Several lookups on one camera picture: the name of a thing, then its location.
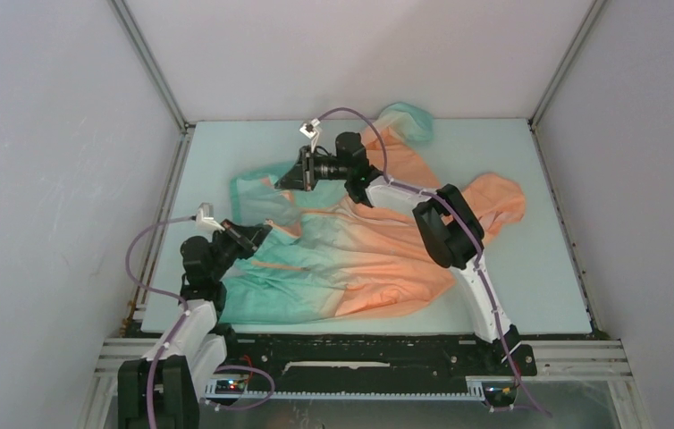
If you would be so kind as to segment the teal and orange gradient jacket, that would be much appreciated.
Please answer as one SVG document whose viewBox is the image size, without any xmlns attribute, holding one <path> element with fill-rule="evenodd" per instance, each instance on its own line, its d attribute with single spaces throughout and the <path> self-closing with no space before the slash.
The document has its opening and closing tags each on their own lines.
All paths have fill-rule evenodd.
<svg viewBox="0 0 674 429">
<path fill-rule="evenodd" d="M 406 103 L 385 107 L 374 126 L 389 157 L 389 174 L 418 187 L 442 185 L 412 149 L 431 143 L 433 117 Z M 278 190 L 290 167 L 273 164 L 230 180 L 232 221 L 272 230 L 239 271 L 224 280 L 222 319 L 232 324 L 301 324 L 332 318 L 385 318 L 426 307 L 456 281 L 428 255 L 408 214 L 354 203 L 344 181 L 320 181 L 310 192 Z M 488 244 L 526 212 L 515 181 L 476 177 L 462 196 Z"/>
</svg>

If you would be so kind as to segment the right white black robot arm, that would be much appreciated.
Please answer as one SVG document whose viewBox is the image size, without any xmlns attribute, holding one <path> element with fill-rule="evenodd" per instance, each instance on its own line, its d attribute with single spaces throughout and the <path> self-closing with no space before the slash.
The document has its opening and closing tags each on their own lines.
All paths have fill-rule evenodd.
<svg viewBox="0 0 674 429">
<path fill-rule="evenodd" d="M 349 197 L 372 208 L 411 215 L 433 261 L 459 277 L 471 305 L 479 365 L 499 374 L 521 345 L 518 329 L 501 306 L 485 265 L 484 228 L 458 188 L 423 189 L 398 181 L 374 166 L 356 132 L 343 132 L 330 154 L 316 145 L 299 149 L 277 189 L 312 191 L 321 181 L 343 181 Z"/>
</svg>

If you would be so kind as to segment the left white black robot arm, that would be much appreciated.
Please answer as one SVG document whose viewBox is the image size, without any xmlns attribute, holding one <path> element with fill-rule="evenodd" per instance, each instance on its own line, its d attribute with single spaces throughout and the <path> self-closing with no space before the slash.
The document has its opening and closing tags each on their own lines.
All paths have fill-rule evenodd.
<svg viewBox="0 0 674 429">
<path fill-rule="evenodd" d="M 197 428 L 200 402 L 211 377 L 230 372 L 240 361 L 235 333 L 219 318 L 224 310 L 226 272 L 249 259 L 263 245 L 268 224 L 242 226 L 194 214 L 165 221 L 194 222 L 210 232 L 182 242 L 183 273 L 178 292 L 136 285 L 172 299 L 176 317 L 141 357 L 122 363 L 117 372 L 117 425 L 120 428 Z"/>
</svg>

